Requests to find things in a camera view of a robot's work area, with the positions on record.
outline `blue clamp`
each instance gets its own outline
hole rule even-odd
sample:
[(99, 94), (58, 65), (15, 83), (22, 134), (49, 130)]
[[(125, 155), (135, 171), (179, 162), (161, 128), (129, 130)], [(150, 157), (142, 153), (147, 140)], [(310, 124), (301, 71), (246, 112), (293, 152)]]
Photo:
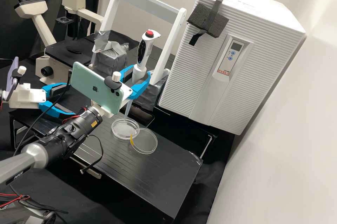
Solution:
[(41, 89), (43, 89), (44, 91), (46, 91), (46, 98), (49, 99), (49, 98), (51, 98), (50, 97), (51, 90), (54, 87), (58, 87), (60, 85), (67, 85), (67, 83), (60, 82), (60, 83), (56, 83), (56, 84), (50, 84), (50, 85), (46, 85), (46, 86), (42, 87)]
[[(67, 85), (67, 83), (56, 83), (56, 84), (50, 84), (50, 85), (46, 85), (44, 87), (42, 87), (42, 89), (44, 91), (46, 91), (46, 98), (47, 101), (43, 102), (43, 103), (39, 103), (39, 109), (41, 111), (46, 111), (51, 105), (52, 102), (50, 102), (48, 99), (52, 98), (53, 93), (58, 94), (59, 92), (52, 92), (52, 89), (61, 85)], [(55, 106), (53, 106), (46, 114), (52, 116), (52, 117), (56, 117), (56, 118), (68, 118), (72, 115), (75, 115), (75, 113), (71, 112), (71, 111), (63, 111), (58, 107), (62, 107), (59, 104), (55, 104)]]
[[(46, 101), (44, 103), (39, 103), (39, 109), (41, 109), (42, 112), (46, 111), (50, 106), (52, 105), (52, 103), (50, 101)], [(70, 117), (72, 115), (75, 115), (75, 113), (73, 112), (64, 112), (61, 109), (58, 109), (56, 107), (52, 107), (46, 114), (55, 117), (55, 118), (67, 118)]]
[[(127, 76), (130, 76), (130, 74), (132, 74), (131, 69), (133, 68), (133, 65), (130, 65), (128, 67), (126, 67), (125, 69), (120, 71), (120, 81), (123, 83), (123, 80), (126, 79)], [(133, 86), (131, 86), (131, 90), (132, 90), (132, 94), (128, 97), (128, 99), (130, 100), (135, 100), (137, 99), (147, 88), (147, 86), (150, 83), (150, 79), (151, 79), (151, 74), (150, 72), (147, 72), (147, 78), (140, 84), (134, 84)]]

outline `red cable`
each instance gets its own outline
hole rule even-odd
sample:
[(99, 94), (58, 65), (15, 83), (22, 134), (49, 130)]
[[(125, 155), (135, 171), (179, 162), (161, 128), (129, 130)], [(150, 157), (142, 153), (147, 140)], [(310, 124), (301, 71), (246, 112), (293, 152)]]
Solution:
[(7, 206), (7, 205), (9, 205), (9, 204), (11, 204), (11, 203), (13, 203), (13, 202), (15, 202), (17, 200), (26, 200), (26, 199), (29, 199), (29, 198), (30, 198), (30, 196), (28, 196), (28, 195), (25, 198), (23, 198), (23, 196), (20, 195), (19, 197), (15, 198), (15, 199), (7, 202), (7, 203), (4, 203), (4, 204), (0, 205), (0, 208), (3, 208), (4, 206)]
[(3, 193), (0, 193), (0, 196), (18, 196), (17, 194), (3, 194)]
[(73, 115), (73, 116), (70, 116), (68, 118), (65, 118), (63, 121), (62, 121), (62, 124), (65, 123), (66, 121), (68, 120), (71, 120), (71, 119), (74, 119), (74, 118), (77, 118), (77, 117), (80, 117), (80, 115)]

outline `petri dish lid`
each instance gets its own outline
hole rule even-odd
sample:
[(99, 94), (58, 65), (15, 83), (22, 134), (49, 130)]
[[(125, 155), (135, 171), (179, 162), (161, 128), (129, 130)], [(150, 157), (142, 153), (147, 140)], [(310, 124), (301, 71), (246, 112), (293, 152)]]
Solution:
[(113, 134), (123, 140), (129, 140), (130, 136), (135, 138), (139, 134), (139, 124), (131, 118), (120, 118), (111, 124)]
[(139, 128), (136, 131), (137, 137), (132, 135), (132, 138), (130, 138), (132, 147), (142, 154), (153, 153), (158, 146), (156, 135), (148, 128)]

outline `green smartphone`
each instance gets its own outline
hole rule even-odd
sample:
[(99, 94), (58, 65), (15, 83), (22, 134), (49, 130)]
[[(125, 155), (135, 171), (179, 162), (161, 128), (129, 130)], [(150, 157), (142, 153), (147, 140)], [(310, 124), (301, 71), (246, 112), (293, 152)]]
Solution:
[(123, 90), (111, 89), (104, 84), (104, 78), (79, 62), (73, 64), (70, 84), (80, 93), (104, 107), (112, 114), (117, 114), (124, 96)]

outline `white knob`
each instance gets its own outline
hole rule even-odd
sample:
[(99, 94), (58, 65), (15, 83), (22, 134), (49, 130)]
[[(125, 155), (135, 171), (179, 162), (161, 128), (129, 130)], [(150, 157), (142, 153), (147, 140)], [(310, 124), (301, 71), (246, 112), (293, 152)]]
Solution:
[(112, 74), (112, 81), (119, 82), (121, 76), (122, 75), (120, 74), (120, 72), (113, 72), (113, 74)]
[(27, 70), (26, 67), (20, 66), (20, 67), (18, 68), (18, 73), (21, 74), (21, 75), (24, 75), (24, 74), (26, 73), (26, 70)]

